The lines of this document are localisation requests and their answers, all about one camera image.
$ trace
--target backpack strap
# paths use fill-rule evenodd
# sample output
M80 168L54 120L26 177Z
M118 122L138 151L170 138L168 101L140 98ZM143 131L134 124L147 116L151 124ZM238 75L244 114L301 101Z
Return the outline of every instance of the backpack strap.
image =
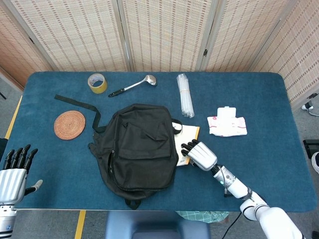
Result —
M125 199L125 203L126 205L128 205L132 210L136 210L140 204L141 204L141 200L128 200Z
M79 107L86 108L88 110L94 111L96 114L95 114L95 117L94 117L94 120L93 120L92 128L97 133L102 133L102 132L105 131L105 128L106 128L105 126L99 127L101 114L100 114L99 110L95 106L87 104L87 103L83 103L83 102L80 102L80 101L76 101L76 100L71 99L71 98L60 96L60 95L55 95L54 98L56 100L59 100L59 101L64 101L66 103L69 103L69 104L72 104L72 105L75 105L75 106L79 106Z
M182 125L182 123L179 121L179 120L177 120L177 119L171 119L171 121L173 122L173 123L177 123L177 124L180 124L181 125L181 129L175 129L174 127L173 127L173 132L174 132L174 134L179 134L180 132L181 132L181 130L183 129L183 125Z

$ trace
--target plastic straw bundle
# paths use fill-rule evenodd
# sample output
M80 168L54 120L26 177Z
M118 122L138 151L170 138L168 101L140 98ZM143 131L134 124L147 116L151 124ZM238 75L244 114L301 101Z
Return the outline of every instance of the plastic straw bundle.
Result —
M180 92L181 113L185 117L192 118L195 114L189 92L188 78L185 74L179 74L176 79Z

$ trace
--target blue chair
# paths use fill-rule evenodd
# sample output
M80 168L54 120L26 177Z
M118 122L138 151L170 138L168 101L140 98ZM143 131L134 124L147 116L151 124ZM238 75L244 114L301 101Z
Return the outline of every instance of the blue chair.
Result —
M106 239L210 239L209 224L190 221L176 212L110 211Z

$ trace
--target blue tablecloth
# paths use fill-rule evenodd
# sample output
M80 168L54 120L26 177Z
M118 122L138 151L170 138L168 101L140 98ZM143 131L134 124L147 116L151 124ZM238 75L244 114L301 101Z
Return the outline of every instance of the blue tablecloth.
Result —
M317 199L280 75L189 72L186 75L195 111L195 117L189 119L181 115L178 72L153 72L157 87L143 83L113 98L108 94L143 79L147 73L104 72L109 86L99 95L87 85L91 74L38 72L29 77L5 154L28 143L38 148L27 184L43 179L43 185L18 207L129 209L124 199L104 185L96 159L87 147L93 141L95 113L55 100L55 94L60 94L95 105L102 115L100 125L106 125L116 111L133 103L163 105L173 118L200 126L199 140L212 149L218 162L263 195L269 205L290 212L315 208ZM237 116L246 120L247 135L209 134L207 117L215 116L217 108L223 106L237 108ZM86 127L76 139L64 141L54 134L53 124L69 110L82 112ZM173 185L143 200L139 209L238 211L241 203L223 197L223 188L211 172L181 166Z

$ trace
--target metal ladle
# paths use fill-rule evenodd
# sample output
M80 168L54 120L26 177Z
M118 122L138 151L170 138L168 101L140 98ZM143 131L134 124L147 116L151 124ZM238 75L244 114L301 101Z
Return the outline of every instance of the metal ladle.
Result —
M125 88L122 88L118 91L115 91L111 94L109 94L109 97L113 97L113 96L117 96L119 95L120 93L123 93L124 91L127 91L128 89L130 88L133 88L134 86L138 86L139 84L143 83L144 81L150 83L152 86L156 86L158 83L156 82L156 78L152 75L146 75L145 78L143 80L141 80L140 82L137 82L131 86L127 86Z

